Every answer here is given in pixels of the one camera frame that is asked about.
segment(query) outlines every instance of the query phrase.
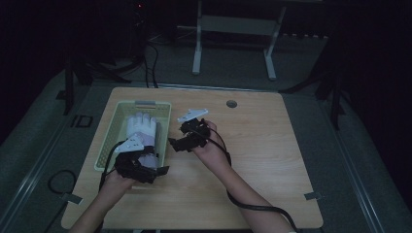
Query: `robotic hand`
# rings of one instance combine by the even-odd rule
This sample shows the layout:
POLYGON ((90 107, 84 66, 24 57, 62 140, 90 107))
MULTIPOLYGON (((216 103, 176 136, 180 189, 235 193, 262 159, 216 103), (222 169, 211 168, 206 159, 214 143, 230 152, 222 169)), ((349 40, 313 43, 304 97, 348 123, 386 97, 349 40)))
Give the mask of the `robotic hand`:
POLYGON ((169 169, 158 167, 155 155, 156 119, 149 114, 137 113, 127 119, 127 140, 116 148, 119 152, 115 167, 124 178, 140 183, 153 183, 155 178, 167 174, 169 169))
POLYGON ((139 162, 148 168, 156 169, 158 159, 155 156, 155 131, 156 119, 149 114, 138 112, 136 116, 127 119, 127 138, 137 137, 144 146, 144 151, 139 157, 139 162))

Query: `finger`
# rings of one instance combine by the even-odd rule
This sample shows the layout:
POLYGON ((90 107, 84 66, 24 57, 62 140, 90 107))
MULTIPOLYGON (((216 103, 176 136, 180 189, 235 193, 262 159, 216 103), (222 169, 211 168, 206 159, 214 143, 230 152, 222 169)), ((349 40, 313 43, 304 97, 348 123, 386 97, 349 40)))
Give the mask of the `finger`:
POLYGON ((151 118, 151 129, 153 130, 154 133, 155 133, 155 128, 156 128, 156 118, 152 117, 151 118))
POLYGON ((205 120, 205 122, 207 123, 207 126, 208 126, 209 128, 211 128, 211 129, 213 129, 213 130, 215 130, 215 131, 218 130, 218 126, 217 126, 214 122, 209 121, 209 120, 205 120))
POLYGON ((136 114, 136 124, 137 125, 142 125, 142 117, 143 117, 143 114, 141 112, 138 112, 136 114))
POLYGON ((143 125, 150 126, 150 123, 149 123, 150 117, 151 116, 149 114, 143 114, 143 125))
POLYGON ((131 116, 127 119, 127 129, 126 129, 126 134, 127 137, 130 137, 134 133, 134 117, 131 116))

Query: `table top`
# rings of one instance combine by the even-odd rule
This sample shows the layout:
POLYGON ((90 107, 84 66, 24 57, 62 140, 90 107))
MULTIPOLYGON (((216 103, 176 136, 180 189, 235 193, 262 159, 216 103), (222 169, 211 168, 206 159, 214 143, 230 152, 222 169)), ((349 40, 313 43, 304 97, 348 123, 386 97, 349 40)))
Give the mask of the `table top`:
MULTIPOLYGON (((166 101, 172 104, 170 138, 182 138, 178 117, 188 109, 208 109, 231 154, 232 167, 273 206, 286 210, 298 228, 319 228, 323 219, 313 192, 283 98, 278 93, 116 87, 86 156, 73 194, 84 201, 69 203, 62 218, 70 228, 97 194, 101 172, 94 162, 117 103, 121 100, 166 101), (236 108, 226 105, 228 100, 236 108)), ((104 228, 115 229, 245 229, 237 207, 219 180, 192 153, 167 145, 166 176, 154 184, 137 184, 106 215, 104 228)))

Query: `metal stand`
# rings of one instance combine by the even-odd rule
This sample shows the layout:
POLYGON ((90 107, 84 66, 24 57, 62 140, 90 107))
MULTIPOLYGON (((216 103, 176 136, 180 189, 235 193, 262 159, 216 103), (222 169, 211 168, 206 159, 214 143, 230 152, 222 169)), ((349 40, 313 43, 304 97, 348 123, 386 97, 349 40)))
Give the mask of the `metal stand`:
MULTIPOLYGON (((105 77, 118 82, 118 83, 131 83, 129 80, 125 80, 124 78, 118 76, 115 72, 107 69, 103 65, 86 58, 85 56, 76 56, 69 57, 66 60, 65 64, 65 90, 61 91, 57 98, 65 100, 65 109, 64 115, 67 116, 74 104, 74 76, 73 74, 76 73, 76 76, 79 80, 79 83, 82 85, 91 85, 93 82, 93 77, 91 76, 90 72, 88 71, 88 67, 86 65, 90 65, 96 71, 102 73, 105 77)), ((137 66, 137 63, 132 63, 131 65, 125 67, 127 69, 131 69, 137 66)))
POLYGON ((217 31, 270 36, 270 45, 263 51, 263 55, 269 80, 276 80, 275 68, 272 61, 272 52, 279 36, 286 7, 282 8, 277 20, 265 20, 240 17, 206 16, 202 14, 202 1, 198 0, 197 4, 196 48, 194 51, 192 67, 192 73, 194 75, 200 74, 200 62, 202 59, 202 31, 217 31))

